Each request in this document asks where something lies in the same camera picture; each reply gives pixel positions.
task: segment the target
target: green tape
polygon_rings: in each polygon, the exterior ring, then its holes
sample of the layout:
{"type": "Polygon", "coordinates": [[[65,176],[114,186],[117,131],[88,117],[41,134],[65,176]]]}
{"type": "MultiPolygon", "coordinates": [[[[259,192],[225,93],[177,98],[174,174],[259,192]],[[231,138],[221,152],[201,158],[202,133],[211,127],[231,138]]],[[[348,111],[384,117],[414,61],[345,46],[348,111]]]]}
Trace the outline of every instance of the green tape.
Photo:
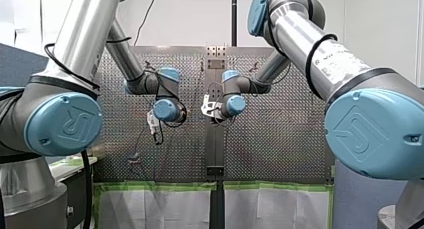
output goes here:
{"type": "Polygon", "coordinates": [[[331,187],[331,190],[328,191],[330,195],[329,202],[328,202],[328,229],[333,229],[333,213],[334,213],[334,186],[328,186],[331,187]]]}
{"type": "Polygon", "coordinates": [[[328,192],[333,187],[328,185],[297,184],[282,182],[224,182],[225,190],[254,190],[254,189],[281,189],[291,191],[328,192]]]}
{"type": "Polygon", "coordinates": [[[213,191],[216,190],[216,183],[166,183],[166,182],[140,182],[129,181],[123,183],[96,183],[95,187],[100,187],[105,191],[169,191],[169,192],[190,192],[190,191],[213,191]]]}

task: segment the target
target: black cable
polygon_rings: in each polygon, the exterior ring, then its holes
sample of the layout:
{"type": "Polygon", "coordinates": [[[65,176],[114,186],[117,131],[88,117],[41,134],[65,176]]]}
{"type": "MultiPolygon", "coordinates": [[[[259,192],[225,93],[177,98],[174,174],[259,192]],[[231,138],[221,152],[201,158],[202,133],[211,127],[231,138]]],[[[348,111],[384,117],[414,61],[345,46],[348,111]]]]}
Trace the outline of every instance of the black cable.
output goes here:
{"type": "Polygon", "coordinates": [[[84,150],[81,152],[82,162],[84,164],[84,173],[85,173],[85,219],[83,229],[90,229],[91,223],[91,205],[93,197],[93,189],[91,183],[91,170],[90,162],[88,160],[87,151],[84,150]]]}
{"type": "Polygon", "coordinates": [[[408,227],[408,229],[419,229],[424,226],[424,218],[414,223],[412,226],[408,227]]]}
{"type": "Polygon", "coordinates": [[[269,5],[270,1],[269,0],[265,0],[265,5],[266,5],[266,13],[267,13],[267,24],[268,24],[268,33],[269,36],[271,37],[271,43],[272,46],[275,48],[275,50],[278,51],[278,53],[280,53],[283,56],[286,56],[286,54],[280,49],[280,47],[278,46],[278,44],[275,41],[274,38],[274,33],[272,31],[272,22],[271,22],[271,10],[270,10],[270,5],[269,5]]]}
{"type": "Polygon", "coordinates": [[[72,76],[74,76],[74,77],[76,77],[76,78],[78,78],[79,80],[81,80],[81,81],[83,81],[83,82],[85,82],[85,83],[87,83],[87,84],[89,84],[90,86],[92,86],[93,87],[93,89],[99,89],[100,88],[100,86],[99,85],[97,85],[96,83],[94,83],[94,82],[92,82],[92,81],[90,81],[90,80],[88,80],[88,79],[86,79],[86,78],[84,78],[84,77],[82,77],[82,76],[80,76],[80,75],[78,75],[78,74],[76,74],[76,73],[74,73],[73,71],[71,71],[71,70],[69,70],[69,68],[68,67],[66,67],[61,61],[59,61],[57,58],[56,58],[56,56],[53,54],[53,52],[51,52],[50,50],[49,50],[49,48],[50,47],[54,47],[54,43],[49,43],[49,44],[46,44],[45,46],[44,46],[44,51],[46,52],[46,54],[47,54],[47,56],[50,58],[50,59],[52,59],[60,68],[62,68],[62,70],[65,72],[65,73],[67,73],[67,74],[69,74],[69,75],[72,75],[72,76]]]}
{"type": "Polygon", "coordinates": [[[129,41],[131,40],[132,37],[125,37],[119,40],[107,40],[106,43],[121,43],[121,42],[125,42],[125,41],[129,41]]]}
{"type": "Polygon", "coordinates": [[[140,36],[141,28],[142,28],[142,27],[144,26],[144,24],[146,23],[147,17],[149,16],[150,9],[152,9],[152,6],[153,6],[153,3],[154,3],[154,2],[155,2],[155,0],[152,0],[152,1],[150,2],[149,8],[147,8],[146,15],[144,15],[143,22],[141,23],[140,27],[138,28],[138,31],[137,31],[137,37],[135,38],[135,41],[134,41],[134,46],[136,46],[136,45],[137,45],[138,38],[139,38],[139,36],[140,36]]]}
{"type": "Polygon", "coordinates": [[[156,137],[157,133],[154,133],[153,134],[153,139],[155,140],[156,146],[162,145],[163,144],[163,141],[164,141],[163,129],[162,129],[162,123],[161,123],[161,121],[159,121],[159,132],[160,132],[160,138],[161,138],[160,141],[156,137]]]}

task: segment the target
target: perforated metal backboard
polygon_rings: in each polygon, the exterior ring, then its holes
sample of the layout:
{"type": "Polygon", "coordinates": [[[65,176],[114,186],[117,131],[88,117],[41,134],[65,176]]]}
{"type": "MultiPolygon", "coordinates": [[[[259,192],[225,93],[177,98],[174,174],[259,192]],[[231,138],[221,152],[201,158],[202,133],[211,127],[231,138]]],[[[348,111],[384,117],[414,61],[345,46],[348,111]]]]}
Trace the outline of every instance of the perforated metal backboard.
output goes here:
{"type": "Polygon", "coordinates": [[[205,118],[200,111],[204,94],[205,48],[136,47],[142,65],[180,70],[179,94],[189,110],[179,128],[163,126],[164,143],[156,146],[147,125],[147,112],[154,96],[128,95],[124,79],[112,58],[105,53],[100,102],[104,111],[102,141],[104,157],[95,168],[96,181],[156,180],[205,181],[205,118]],[[136,153],[139,161],[130,164],[136,153]]]}
{"type": "MultiPolygon", "coordinates": [[[[136,47],[134,52],[143,65],[148,61],[156,68],[170,66],[181,71],[180,99],[189,117],[180,128],[163,127],[165,142],[156,146],[146,123],[154,97],[127,95],[122,75],[105,53],[99,69],[104,156],[95,168],[96,181],[206,181],[206,156],[219,157],[205,153],[210,119],[200,111],[208,87],[205,70],[210,51],[203,47],[136,47]],[[130,164],[128,158],[136,153],[140,160],[130,164]]],[[[226,48],[227,69],[250,76],[249,70],[260,67],[271,52],[267,48],[226,48]]],[[[325,143],[324,104],[312,96],[297,69],[291,69],[270,94],[246,99],[247,110],[224,137],[216,138],[224,142],[217,145],[225,145],[216,150],[225,153],[224,179],[328,182],[334,158],[325,143]]]]}
{"type": "MultiPolygon", "coordinates": [[[[251,76],[271,52],[228,48],[228,69],[251,76]]],[[[291,66],[269,94],[245,98],[246,111],[226,130],[225,180],[331,183],[334,157],[325,140],[325,104],[297,68],[291,66]]]]}

